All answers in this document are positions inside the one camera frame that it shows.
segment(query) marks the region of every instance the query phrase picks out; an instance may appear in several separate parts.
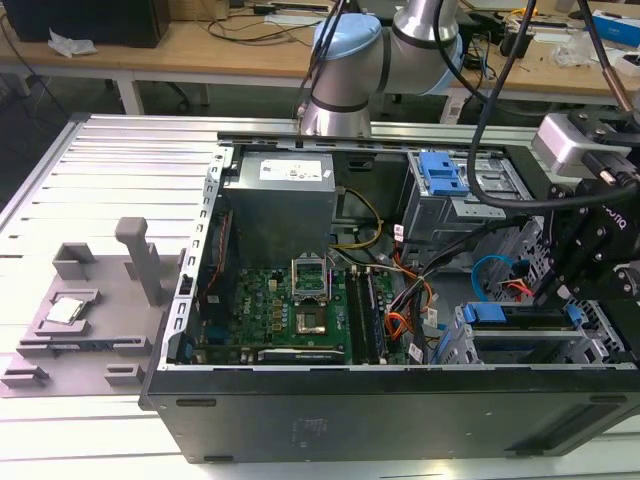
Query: light blue robot joint cap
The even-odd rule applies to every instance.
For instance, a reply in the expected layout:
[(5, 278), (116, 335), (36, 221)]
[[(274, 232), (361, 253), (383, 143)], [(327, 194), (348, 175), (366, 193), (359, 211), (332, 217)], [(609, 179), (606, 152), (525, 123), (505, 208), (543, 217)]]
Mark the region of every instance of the light blue robot joint cap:
[[(325, 37), (329, 34), (335, 17), (329, 20)], [(313, 45), (320, 40), (322, 29), (327, 20), (320, 23), (313, 35)], [(345, 13), (340, 17), (336, 31), (327, 51), (327, 60), (348, 57), (371, 45), (382, 33), (380, 20), (362, 13)]]

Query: computer tower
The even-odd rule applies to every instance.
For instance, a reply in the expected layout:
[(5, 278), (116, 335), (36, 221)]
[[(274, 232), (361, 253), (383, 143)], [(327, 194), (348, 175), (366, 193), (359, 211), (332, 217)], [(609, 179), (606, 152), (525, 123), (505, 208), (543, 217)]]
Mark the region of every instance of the computer tower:
[(5, 0), (23, 42), (43, 42), (49, 29), (74, 40), (153, 48), (169, 28), (168, 0)]

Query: ram slot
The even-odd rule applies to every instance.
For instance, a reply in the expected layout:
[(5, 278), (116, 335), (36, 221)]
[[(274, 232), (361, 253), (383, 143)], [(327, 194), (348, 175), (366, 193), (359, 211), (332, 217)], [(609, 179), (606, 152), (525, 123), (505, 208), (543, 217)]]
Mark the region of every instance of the ram slot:
[(353, 362), (377, 364), (380, 355), (375, 334), (377, 304), (375, 296), (369, 294), (367, 275), (361, 272), (347, 272), (347, 308), (353, 350)]
[(368, 273), (366, 276), (367, 281), (367, 293), (369, 295), (371, 303), (371, 322), (370, 325), (373, 329), (373, 335), (375, 337), (376, 351), (378, 358), (383, 358), (386, 354), (386, 342), (384, 340), (384, 320), (378, 309), (378, 295), (376, 293), (376, 287), (373, 283), (373, 274)]
[(349, 333), (351, 336), (351, 353), (356, 365), (368, 363), (367, 344), (364, 338), (362, 315), (360, 313), (360, 296), (358, 294), (357, 277), (347, 270), (344, 275), (344, 285), (347, 290), (347, 313), (349, 315)]

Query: blue cable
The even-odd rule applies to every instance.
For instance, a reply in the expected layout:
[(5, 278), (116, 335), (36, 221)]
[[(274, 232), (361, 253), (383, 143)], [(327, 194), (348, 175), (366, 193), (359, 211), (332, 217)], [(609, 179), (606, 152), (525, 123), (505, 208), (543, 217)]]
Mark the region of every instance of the blue cable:
[(488, 262), (489, 260), (500, 260), (510, 267), (513, 267), (515, 263), (509, 257), (505, 255), (487, 255), (486, 257), (482, 257), (480, 260), (476, 262), (476, 264), (471, 269), (471, 287), (473, 288), (474, 293), (480, 299), (481, 302), (488, 302), (489, 298), (485, 295), (482, 287), (480, 286), (480, 282), (478, 280), (478, 270), (483, 263)]

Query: red wire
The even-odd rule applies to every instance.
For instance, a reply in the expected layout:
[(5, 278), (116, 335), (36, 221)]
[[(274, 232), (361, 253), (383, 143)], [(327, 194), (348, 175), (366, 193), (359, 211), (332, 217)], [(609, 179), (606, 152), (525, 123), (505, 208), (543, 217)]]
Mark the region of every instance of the red wire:
[(228, 219), (229, 219), (229, 217), (224, 217), (224, 220), (222, 221), (222, 227), (220, 228), (220, 240), (218, 241), (218, 243), (220, 244), (220, 248), (218, 248), (218, 266), (216, 267), (216, 272), (213, 274), (213, 277), (211, 278), (211, 281), (207, 285), (207, 288), (205, 288), (202, 291), (202, 295), (200, 295), (200, 301), (204, 301), (204, 297), (211, 290), (211, 287), (213, 287), (213, 284), (215, 283), (216, 278), (218, 278), (218, 272), (220, 271), (220, 265), (222, 264), (222, 254), (224, 252), (224, 249), (223, 249), (224, 234), (225, 234), (225, 232), (227, 230), (227, 220)]
[(519, 283), (508, 283), (507, 287), (513, 287), (516, 288), (518, 290), (520, 290), (522, 293), (526, 293), (527, 295), (529, 295), (530, 297), (534, 296), (534, 293), (529, 290), (527, 287), (525, 287), (524, 285), (520, 285)]

